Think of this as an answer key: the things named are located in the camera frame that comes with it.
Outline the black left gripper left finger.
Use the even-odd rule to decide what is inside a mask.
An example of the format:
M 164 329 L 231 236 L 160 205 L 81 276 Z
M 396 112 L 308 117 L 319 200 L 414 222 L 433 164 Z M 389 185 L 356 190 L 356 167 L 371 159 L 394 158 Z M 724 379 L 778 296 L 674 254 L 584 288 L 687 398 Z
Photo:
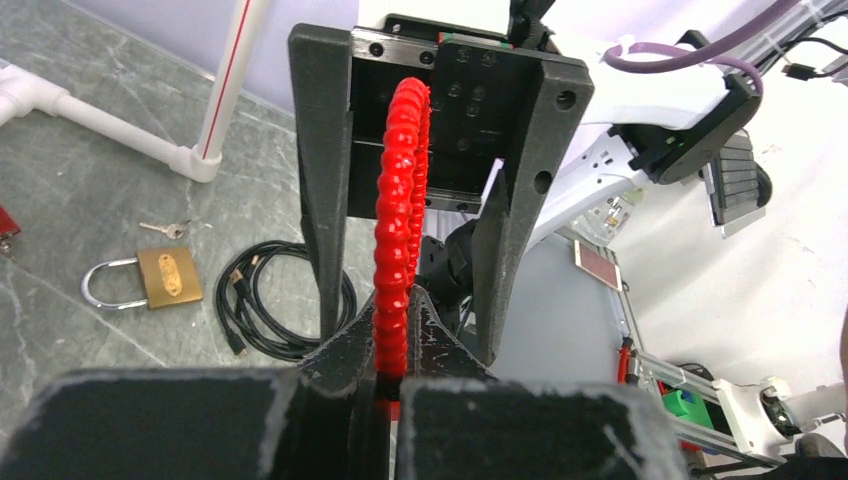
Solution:
M 30 402 L 1 457 L 5 479 L 353 479 L 364 308 L 286 368 L 97 368 Z

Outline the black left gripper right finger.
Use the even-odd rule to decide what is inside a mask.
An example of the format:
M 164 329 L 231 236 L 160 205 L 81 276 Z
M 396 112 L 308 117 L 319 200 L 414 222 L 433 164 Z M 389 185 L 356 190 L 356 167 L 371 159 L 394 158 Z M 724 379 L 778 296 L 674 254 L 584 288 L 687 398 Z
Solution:
M 646 392 L 609 383 L 500 380 L 409 300 L 400 387 L 400 479 L 684 479 L 670 420 Z

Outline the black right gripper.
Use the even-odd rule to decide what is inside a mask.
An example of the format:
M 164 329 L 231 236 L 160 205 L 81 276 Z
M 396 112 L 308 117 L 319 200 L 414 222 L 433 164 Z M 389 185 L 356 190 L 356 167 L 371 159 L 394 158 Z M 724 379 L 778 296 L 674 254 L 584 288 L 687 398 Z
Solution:
M 594 93 L 583 61 L 534 55 L 549 35 L 526 19 L 498 37 L 400 15 L 351 33 L 293 27 L 301 229 L 321 342 L 338 328 L 347 211 L 374 213 L 388 107 L 413 79 L 430 98 L 428 207 L 475 211 L 490 168 L 503 161 L 472 235 L 476 350 L 494 363 L 520 260 Z

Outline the brass padlock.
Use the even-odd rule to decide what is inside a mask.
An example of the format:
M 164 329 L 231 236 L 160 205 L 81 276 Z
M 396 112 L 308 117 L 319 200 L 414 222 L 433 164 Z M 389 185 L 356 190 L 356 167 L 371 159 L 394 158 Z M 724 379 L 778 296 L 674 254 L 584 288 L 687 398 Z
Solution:
M 145 297 L 119 303 L 96 298 L 91 291 L 91 281 L 94 276 L 101 271 L 124 266 L 138 267 Z M 140 307 L 155 310 L 200 302 L 204 298 L 201 279 L 192 252 L 185 246 L 139 250 L 132 258 L 96 264 L 83 275 L 80 293 L 87 303 L 105 311 L 122 311 Z

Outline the small key with ring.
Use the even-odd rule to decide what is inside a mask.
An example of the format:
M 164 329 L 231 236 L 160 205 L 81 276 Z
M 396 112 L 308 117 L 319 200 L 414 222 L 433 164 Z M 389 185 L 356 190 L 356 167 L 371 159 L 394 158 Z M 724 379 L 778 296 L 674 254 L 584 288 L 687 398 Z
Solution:
M 178 240 L 186 233 L 190 223 L 190 220 L 181 223 L 171 223 L 167 225 L 155 225 L 146 222 L 140 222 L 138 226 L 146 230 L 162 233 L 171 240 Z

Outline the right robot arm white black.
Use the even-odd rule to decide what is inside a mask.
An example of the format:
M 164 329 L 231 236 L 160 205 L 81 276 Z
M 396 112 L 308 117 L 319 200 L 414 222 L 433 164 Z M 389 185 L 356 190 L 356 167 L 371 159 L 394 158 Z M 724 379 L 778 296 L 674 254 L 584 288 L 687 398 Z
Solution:
M 378 359 L 399 370 L 424 212 L 466 202 L 480 217 L 455 285 L 492 363 L 525 252 L 605 193 L 704 165 L 763 95 L 757 69 L 730 51 L 791 8 L 777 1 L 715 41 L 690 31 L 684 49 L 573 34 L 549 1 L 364 1 L 350 29 L 294 26 L 321 339 L 339 325 L 346 221 L 374 218 Z

